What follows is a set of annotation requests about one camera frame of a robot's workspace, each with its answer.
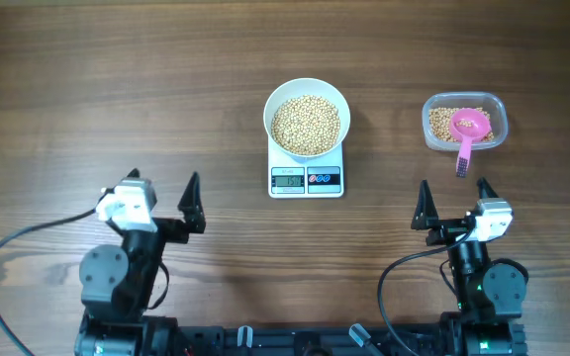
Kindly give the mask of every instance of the pink scoop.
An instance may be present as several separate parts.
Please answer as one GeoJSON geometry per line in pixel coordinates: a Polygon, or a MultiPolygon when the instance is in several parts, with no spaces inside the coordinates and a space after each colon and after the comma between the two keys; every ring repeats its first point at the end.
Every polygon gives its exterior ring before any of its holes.
{"type": "Polygon", "coordinates": [[[460,109],[450,120],[450,133],[456,140],[461,141],[461,149],[456,157],[456,176],[465,178],[470,167],[470,154],[472,142],[480,141],[492,130],[490,121],[480,111],[474,109],[460,109]],[[457,125],[459,122],[472,124],[470,127],[457,125]]]}

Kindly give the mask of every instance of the wood grain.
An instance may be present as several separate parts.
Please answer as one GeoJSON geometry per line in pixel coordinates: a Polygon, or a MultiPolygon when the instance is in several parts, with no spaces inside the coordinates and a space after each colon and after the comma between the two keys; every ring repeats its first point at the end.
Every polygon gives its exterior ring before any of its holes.
{"type": "MultiPolygon", "coordinates": [[[[0,8],[0,236],[89,209],[133,167],[154,181],[159,216],[176,216],[190,174],[202,177],[207,231],[166,248],[157,311],[184,325],[380,324],[379,274],[425,249],[409,229],[419,182],[451,218],[486,176],[516,210],[490,253],[530,271],[530,354],[570,355],[570,2],[0,8]],[[267,195],[262,107],[297,77],[327,80],[352,108],[342,199],[267,195]],[[463,90],[499,96],[511,126],[466,180],[421,124],[429,96],[463,90]]],[[[118,242],[90,219],[0,251],[0,308],[32,350],[71,354],[78,263],[118,242]]],[[[390,276],[394,320],[454,309],[443,258],[390,276]]],[[[0,354],[16,353],[0,330],[0,354]]]]}

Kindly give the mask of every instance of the black cable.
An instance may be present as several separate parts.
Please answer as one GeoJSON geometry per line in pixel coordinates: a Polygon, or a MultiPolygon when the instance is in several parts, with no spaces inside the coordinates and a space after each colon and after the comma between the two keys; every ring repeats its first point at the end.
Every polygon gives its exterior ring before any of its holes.
{"type": "Polygon", "coordinates": [[[162,292],[162,295],[159,296],[157,301],[155,301],[151,307],[147,307],[147,309],[150,311],[159,307],[159,305],[164,302],[164,298],[166,298],[166,294],[168,293],[168,284],[170,283],[170,274],[168,273],[168,268],[166,268],[164,262],[159,262],[159,268],[162,270],[162,272],[164,272],[164,276],[166,276],[166,288],[164,288],[164,292],[162,292]]]}
{"type": "Polygon", "coordinates": [[[391,320],[388,318],[388,316],[386,315],[386,309],[384,309],[384,301],[383,301],[383,296],[382,296],[382,292],[383,292],[383,287],[384,287],[384,280],[386,279],[386,276],[393,270],[393,268],[401,265],[404,262],[408,262],[410,260],[414,260],[416,258],[420,258],[420,257],[426,257],[426,256],[431,256],[437,253],[441,253],[441,252],[445,252],[449,249],[452,249],[454,247],[457,247],[458,245],[460,245],[461,243],[465,242],[465,240],[470,237],[470,232],[467,232],[463,237],[461,237],[460,239],[456,240],[456,242],[452,243],[449,246],[444,246],[444,247],[440,247],[440,248],[436,248],[436,249],[432,249],[430,251],[424,251],[424,252],[420,252],[420,253],[415,253],[403,258],[398,259],[397,261],[393,262],[390,266],[386,267],[386,269],[384,270],[384,272],[382,272],[382,276],[380,276],[380,281],[377,284],[377,304],[380,307],[380,312],[382,313],[382,318],[384,318],[384,322],[386,322],[386,326],[388,326],[388,330],[391,333],[391,335],[393,335],[393,337],[395,337],[395,340],[397,340],[397,342],[404,347],[408,352],[411,353],[411,355],[413,356],[421,356],[420,354],[418,354],[417,352],[413,351],[410,347],[408,347],[408,345],[406,343],[404,343],[404,341],[399,337],[399,335],[397,334],[397,332],[395,331],[395,329],[393,328],[393,325],[391,324],[391,320]]]}
{"type": "Polygon", "coordinates": [[[450,289],[450,291],[452,291],[452,294],[454,295],[454,297],[458,296],[456,295],[456,291],[454,290],[454,287],[452,287],[452,284],[450,284],[450,281],[448,281],[447,276],[445,275],[445,272],[443,272],[443,265],[445,265],[446,263],[448,263],[450,261],[450,259],[446,259],[445,261],[441,262],[441,264],[439,265],[439,273],[441,274],[441,278],[443,278],[443,282],[445,282],[445,285],[447,286],[447,288],[450,289]]]}
{"type": "MultiPolygon", "coordinates": [[[[87,211],[87,212],[80,214],[80,215],[77,215],[75,217],[66,218],[66,219],[62,219],[59,221],[55,221],[55,222],[45,222],[45,223],[40,223],[40,224],[36,224],[33,226],[24,227],[24,228],[12,233],[12,234],[0,239],[0,248],[3,247],[6,243],[12,241],[13,239],[15,239],[21,235],[26,234],[28,232],[34,232],[34,231],[38,231],[40,229],[53,227],[53,226],[57,226],[57,225],[65,224],[65,223],[72,223],[72,222],[87,218],[87,217],[91,216],[92,214],[94,214],[94,212],[95,212],[95,210],[92,209],[90,211],[87,211]]],[[[4,330],[6,335],[8,335],[8,337],[12,340],[12,342],[14,342],[15,345],[17,345],[17,347],[19,347],[19,349],[25,355],[33,356],[32,351],[30,351],[30,349],[26,345],[24,345],[23,342],[21,342],[21,340],[17,337],[17,335],[15,335],[15,333],[12,332],[12,330],[10,329],[10,327],[8,326],[6,321],[4,321],[3,317],[1,316],[1,313],[0,313],[0,326],[4,330]]]]}

